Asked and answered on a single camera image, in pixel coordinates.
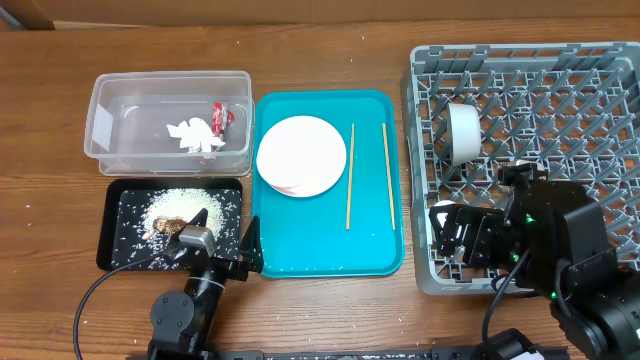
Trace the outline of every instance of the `chopstick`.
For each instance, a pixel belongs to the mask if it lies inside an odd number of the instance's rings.
[[[353,147],[356,126],[351,124],[351,151],[349,154],[349,190],[347,193],[347,230],[351,227],[351,182],[353,179]]]
[[[396,217],[395,217],[395,211],[393,209],[393,190],[391,189],[391,169],[389,167],[389,145],[387,143],[387,124],[385,123],[382,123],[382,137],[384,138],[384,156],[387,160],[387,185],[389,186],[389,208],[391,209],[391,229],[395,231]]]

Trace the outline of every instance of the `teal tray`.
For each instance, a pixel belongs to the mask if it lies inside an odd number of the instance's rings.
[[[269,94],[257,107],[254,151],[257,153],[267,130],[296,115],[316,116],[331,123],[345,142],[347,166],[328,191],[311,198],[292,198],[271,188],[260,177],[254,162],[252,212],[260,217],[265,260],[262,274],[303,278],[394,273],[404,259],[404,236],[391,100],[376,90]],[[351,230],[347,231],[352,123],[355,151]],[[395,231],[391,230],[382,123],[387,124]]]

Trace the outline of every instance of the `gray dish rack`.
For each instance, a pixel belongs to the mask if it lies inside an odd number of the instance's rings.
[[[436,253],[427,216],[437,201],[504,208],[498,168],[542,163],[599,200],[620,262],[640,265],[640,44],[419,46],[402,82],[411,161],[411,230],[418,286],[428,294],[492,293],[493,269]],[[447,104],[481,115],[482,153],[452,167]],[[507,291],[518,289],[510,285]]]

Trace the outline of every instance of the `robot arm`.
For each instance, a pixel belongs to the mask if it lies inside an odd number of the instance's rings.
[[[249,271],[262,272],[260,219],[254,217],[238,246],[238,260],[215,256],[215,239],[204,227],[207,211],[202,209],[169,240],[163,257],[190,269],[184,291],[160,295],[151,308],[153,338],[148,360],[220,359],[207,343],[209,330],[227,279],[247,281]]]
[[[438,252],[508,272],[526,254],[516,285],[551,300],[567,340],[592,360],[640,359],[640,275],[618,266],[598,202],[578,183],[548,181],[536,163],[503,167],[499,178],[511,188],[505,211],[460,204],[430,210]],[[522,344],[518,334],[484,346]]]

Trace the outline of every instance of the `white plate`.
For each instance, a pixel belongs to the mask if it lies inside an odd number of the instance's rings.
[[[347,148],[340,133],[313,116],[294,116],[275,124],[262,138],[256,167],[275,190],[310,197],[331,188],[342,176]]]

